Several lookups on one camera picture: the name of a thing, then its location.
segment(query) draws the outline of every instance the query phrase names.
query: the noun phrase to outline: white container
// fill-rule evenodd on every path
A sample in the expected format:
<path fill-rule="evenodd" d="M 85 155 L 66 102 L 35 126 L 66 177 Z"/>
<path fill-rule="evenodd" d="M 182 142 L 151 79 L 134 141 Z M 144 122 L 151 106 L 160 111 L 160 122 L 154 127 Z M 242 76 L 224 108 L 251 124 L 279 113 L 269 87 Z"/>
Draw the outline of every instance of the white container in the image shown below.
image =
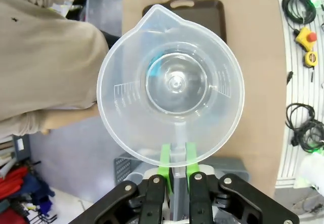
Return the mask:
<path fill-rule="evenodd" d="M 229 47 L 212 31 L 155 5 L 108 52 L 97 98 L 114 140 L 150 164 L 201 161 L 234 132 L 244 82 Z M 189 155 L 187 142 L 195 144 Z M 170 145 L 169 159 L 160 160 Z"/>

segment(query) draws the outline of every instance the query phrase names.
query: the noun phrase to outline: floor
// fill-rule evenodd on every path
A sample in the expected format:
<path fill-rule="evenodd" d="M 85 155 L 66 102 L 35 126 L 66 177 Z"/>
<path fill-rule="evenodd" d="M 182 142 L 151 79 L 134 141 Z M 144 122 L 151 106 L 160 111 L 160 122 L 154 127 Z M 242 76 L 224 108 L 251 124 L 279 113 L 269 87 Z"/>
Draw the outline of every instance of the floor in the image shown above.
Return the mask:
<path fill-rule="evenodd" d="M 122 34 L 122 0 L 89 0 L 88 5 L 89 22 L 110 34 Z M 89 202 L 96 202 L 114 187 L 113 159 L 123 150 L 100 118 L 53 130 L 47 136 L 35 134 L 30 139 L 32 157 L 42 161 L 39 171 L 52 187 Z M 324 204 L 324 198 L 316 195 L 311 189 L 278 189 L 275 200 L 302 214 L 317 203 Z"/>

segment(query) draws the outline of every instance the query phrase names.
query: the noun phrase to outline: table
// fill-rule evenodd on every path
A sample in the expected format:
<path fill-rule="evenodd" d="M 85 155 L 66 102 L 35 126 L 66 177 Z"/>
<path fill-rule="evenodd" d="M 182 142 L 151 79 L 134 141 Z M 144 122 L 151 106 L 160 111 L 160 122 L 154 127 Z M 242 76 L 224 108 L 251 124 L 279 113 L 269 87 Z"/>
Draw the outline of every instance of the table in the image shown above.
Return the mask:
<path fill-rule="evenodd" d="M 123 33 L 150 4 L 168 0 L 123 0 Z M 272 196 L 277 178 L 286 108 L 286 56 L 278 0 L 220 0 L 227 43 L 241 66 L 246 88 L 242 118 L 217 156 L 241 158 L 251 183 Z"/>

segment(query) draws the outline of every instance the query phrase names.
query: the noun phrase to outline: beige sweatshirt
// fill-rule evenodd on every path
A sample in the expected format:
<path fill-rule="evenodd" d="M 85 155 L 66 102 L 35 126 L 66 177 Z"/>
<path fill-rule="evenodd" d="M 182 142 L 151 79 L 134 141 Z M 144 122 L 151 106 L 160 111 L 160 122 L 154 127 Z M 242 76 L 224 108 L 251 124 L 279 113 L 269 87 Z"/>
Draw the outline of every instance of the beige sweatshirt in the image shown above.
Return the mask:
<path fill-rule="evenodd" d="M 62 0 L 0 0 L 0 138 L 42 128 L 43 110 L 96 101 L 101 32 L 47 9 Z"/>

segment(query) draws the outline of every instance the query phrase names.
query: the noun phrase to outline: green object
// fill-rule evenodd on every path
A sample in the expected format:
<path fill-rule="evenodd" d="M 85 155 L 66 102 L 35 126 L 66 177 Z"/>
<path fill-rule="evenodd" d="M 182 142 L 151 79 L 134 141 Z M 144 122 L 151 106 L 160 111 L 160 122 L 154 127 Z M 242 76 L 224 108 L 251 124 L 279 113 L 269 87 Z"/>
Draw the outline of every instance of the green object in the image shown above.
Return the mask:
<path fill-rule="evenodd" d="M 164 144 L 162 145 L 161 155 L 160 155 L 161 163 L 170 163 L 170 145 Z M 170 181 L 170 168 L 169 167 L 158 167 L 157 173 L 162 175 L 168 182 L 168 191 L 169 194 L 172 194 L 171 181 Z"/>
<path fill-rule="evenodd" d="M 190 162 L 190 160 L 197 159 L 196 144 L 192 142 L 188 142 L 186 144 L 186 148 L 187 148 L 187 162 Z M 191 174 L 195 172 L 199 172 L 198 163 L 187 166 L 188 187 L 189 187 L 189 177 L 191 176 Z"/>

